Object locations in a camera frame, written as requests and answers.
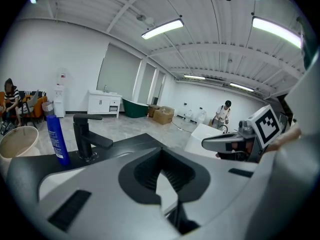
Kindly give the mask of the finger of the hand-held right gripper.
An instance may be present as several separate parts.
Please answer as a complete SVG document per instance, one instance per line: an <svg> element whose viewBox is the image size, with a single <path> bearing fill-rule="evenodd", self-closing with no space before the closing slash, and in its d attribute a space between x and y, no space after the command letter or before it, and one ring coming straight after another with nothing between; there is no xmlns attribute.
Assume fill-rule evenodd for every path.
<svg viewBox="0 0 320 240"><path fill-rule="evenodd" d="M216 152L219 157L255 156L255 135L225 133L204 138L201 146L205 150Z"/></svg>

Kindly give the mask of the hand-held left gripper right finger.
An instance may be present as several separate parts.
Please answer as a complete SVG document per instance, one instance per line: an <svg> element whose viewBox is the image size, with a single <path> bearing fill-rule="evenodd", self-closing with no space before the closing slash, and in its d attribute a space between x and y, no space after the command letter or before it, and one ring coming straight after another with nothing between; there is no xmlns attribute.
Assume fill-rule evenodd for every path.
<svg viewBox="0 0 320 240"><path fill-rule="evenodd" d="M262 156L250 177L235 175L231 194L195 209L202 224L180 220L184 240L296 240L313 230L318 142L301 138Z"/></svg>

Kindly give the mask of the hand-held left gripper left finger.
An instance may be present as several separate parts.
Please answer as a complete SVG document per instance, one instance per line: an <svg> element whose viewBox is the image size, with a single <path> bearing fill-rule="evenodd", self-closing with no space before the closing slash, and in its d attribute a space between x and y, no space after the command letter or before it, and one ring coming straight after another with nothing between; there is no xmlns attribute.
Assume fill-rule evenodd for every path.
<svg viewBox="0 0 320 240"><path fill-rule="evenodd" d="M178 167L180 152L150 148L89 165L67 177L29 217L54 240L176 240L156 193L164 166Z"/></svg>

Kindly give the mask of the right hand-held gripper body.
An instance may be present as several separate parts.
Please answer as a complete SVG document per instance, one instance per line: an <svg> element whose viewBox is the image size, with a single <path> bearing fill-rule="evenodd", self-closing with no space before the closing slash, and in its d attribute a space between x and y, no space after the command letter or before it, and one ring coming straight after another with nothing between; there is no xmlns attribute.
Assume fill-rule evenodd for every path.
<svg viewBox="0 0 320 240"><path fill-rule="evenodd" d="M253 140L248 162L258 162L270 143L281 133L280 124L270 105L264 106L239 122L238 133L244 140Z"/></svg>

